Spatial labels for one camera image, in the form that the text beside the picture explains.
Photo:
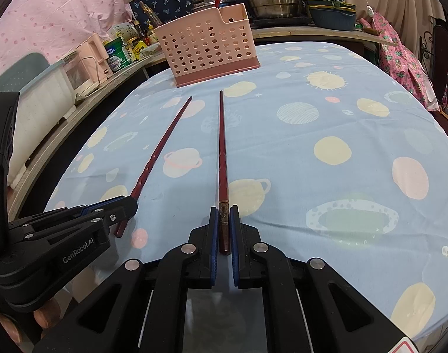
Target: metal screw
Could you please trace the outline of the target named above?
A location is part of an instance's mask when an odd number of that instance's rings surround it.
[[[256,243],[254,244],[255,252],[263,253],[268,251],[268,246],[265,243]]]
[[[325,267],[324,261],[322,259],[319,259],[318,257],[312,259],[309,264],[314,269],[322,269],[323,267]]]
[[[196,247],[194,244],[183,244],[182,245],[182,252],[184,254],[192,254],[194,251],[196,251]]]
[[[126,263],[124,263],[124,267],[128,270],[128,271],[135,271],[136,269],[139,268],[141,264],[139,264],[139,262],[135,259],[131,259],[126,261]]]

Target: pink basket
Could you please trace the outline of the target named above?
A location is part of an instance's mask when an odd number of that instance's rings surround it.
[[[197,11],[155,33],[177,87],[260,67],[244,4]]]

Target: plastic basket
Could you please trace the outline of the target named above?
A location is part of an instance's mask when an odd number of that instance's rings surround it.
[[[260,67],[244,4],[197,11],[155,33],[177,87]]]

